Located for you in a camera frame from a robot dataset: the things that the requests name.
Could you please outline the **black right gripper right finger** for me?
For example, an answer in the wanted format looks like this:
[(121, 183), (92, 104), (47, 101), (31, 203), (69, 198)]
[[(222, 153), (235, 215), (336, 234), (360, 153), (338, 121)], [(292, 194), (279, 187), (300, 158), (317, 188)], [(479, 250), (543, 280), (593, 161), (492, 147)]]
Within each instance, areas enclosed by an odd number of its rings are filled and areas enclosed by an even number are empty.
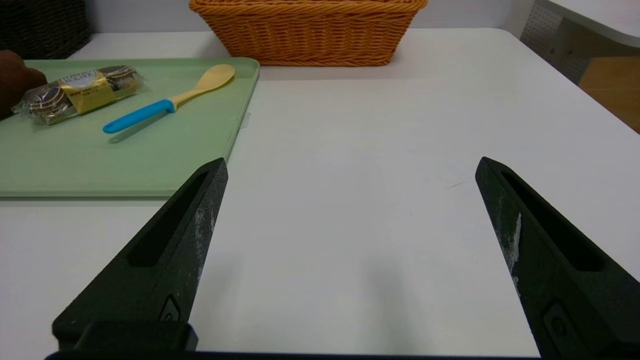
[(505, 164), (475, 181), (544, 360), (637, 360), (640, 285)]

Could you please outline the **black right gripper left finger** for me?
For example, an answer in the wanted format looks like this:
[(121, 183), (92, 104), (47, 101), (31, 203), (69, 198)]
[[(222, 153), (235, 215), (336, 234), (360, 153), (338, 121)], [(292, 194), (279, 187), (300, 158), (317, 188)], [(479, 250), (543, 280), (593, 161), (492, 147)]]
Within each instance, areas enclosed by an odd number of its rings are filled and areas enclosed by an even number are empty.
[(60, 349), (195, 349), (189, 324), (228, 180), (199, 167), (52, 323)]

